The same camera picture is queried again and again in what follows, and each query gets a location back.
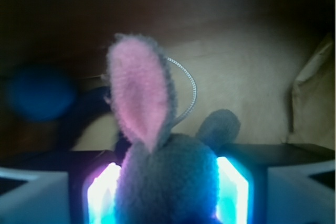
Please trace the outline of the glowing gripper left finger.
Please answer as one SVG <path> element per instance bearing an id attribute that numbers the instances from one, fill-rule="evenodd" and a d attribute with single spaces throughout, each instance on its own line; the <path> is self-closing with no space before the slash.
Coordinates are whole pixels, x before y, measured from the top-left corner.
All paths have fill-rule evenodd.
<path id="1" fill-rule="evenodd" d="M 1 223 L 115 223 L 112 151 L 22 153 L 1 160 Z"/>

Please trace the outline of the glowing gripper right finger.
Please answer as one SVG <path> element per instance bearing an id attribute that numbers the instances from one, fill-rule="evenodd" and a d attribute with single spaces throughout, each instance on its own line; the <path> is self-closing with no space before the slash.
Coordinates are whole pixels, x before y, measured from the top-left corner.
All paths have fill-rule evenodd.
<path id="1" fill-rule="evenodd" d="M 335 152 L 314 144 L 226 144 L 222 223 L 335 223 Z"/>

